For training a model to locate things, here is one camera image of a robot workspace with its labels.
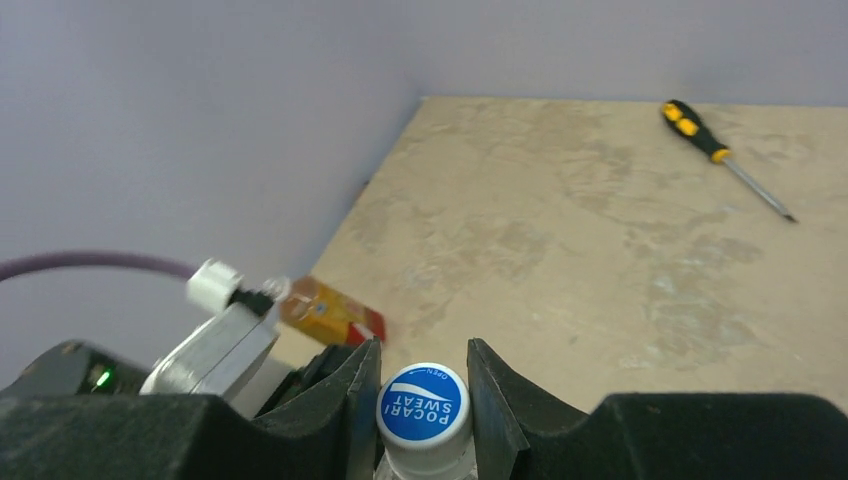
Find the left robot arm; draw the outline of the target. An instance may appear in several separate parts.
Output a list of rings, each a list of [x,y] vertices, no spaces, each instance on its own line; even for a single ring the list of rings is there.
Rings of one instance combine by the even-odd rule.
[[[331,345],[296,368],[267,359],[238,392],[232,406],[248,418],[267,413],[333,373],[354,348]],[[38,356],[1,396],[136,395],[150,374],[148,367],[90,342],[67,340]]]

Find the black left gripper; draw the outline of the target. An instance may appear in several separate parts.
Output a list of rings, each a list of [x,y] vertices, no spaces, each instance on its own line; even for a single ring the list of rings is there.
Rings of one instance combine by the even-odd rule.
[[[305,366],[289,371],[260,407],[256,418],[284,405],[334,373],[355,351],[349,345],[330,345]]]

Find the blue-white Pocari Sweat cap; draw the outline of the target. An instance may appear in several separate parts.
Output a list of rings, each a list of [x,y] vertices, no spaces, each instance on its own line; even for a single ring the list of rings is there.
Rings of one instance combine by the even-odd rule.
[[[444,471],[475,465],[472,403],[464,380],[432,362],[394,374],[378,395],[383,456],[402,468]]]

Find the clear plastic bottle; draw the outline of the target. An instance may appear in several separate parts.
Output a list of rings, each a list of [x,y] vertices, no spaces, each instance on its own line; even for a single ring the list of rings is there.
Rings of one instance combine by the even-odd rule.
[[[374,480],[479,480],[477,467],[472,465],[466,472],[458,466],[444,471],[415,471],[394,464],[388,456],[383,456],[374,474]]]

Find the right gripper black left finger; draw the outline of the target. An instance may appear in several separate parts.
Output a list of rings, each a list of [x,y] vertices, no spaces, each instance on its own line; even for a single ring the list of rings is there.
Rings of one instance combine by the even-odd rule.
[[[247,419],[214,395],[7,398],[5,479],[368,479],[381,346]]]

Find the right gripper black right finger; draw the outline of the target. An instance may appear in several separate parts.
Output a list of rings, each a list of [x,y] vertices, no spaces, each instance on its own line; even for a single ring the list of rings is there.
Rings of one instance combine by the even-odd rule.
[[[843,479],[847,418],[796,393],[619,393],[582,412],[467,345],[483,479]]]

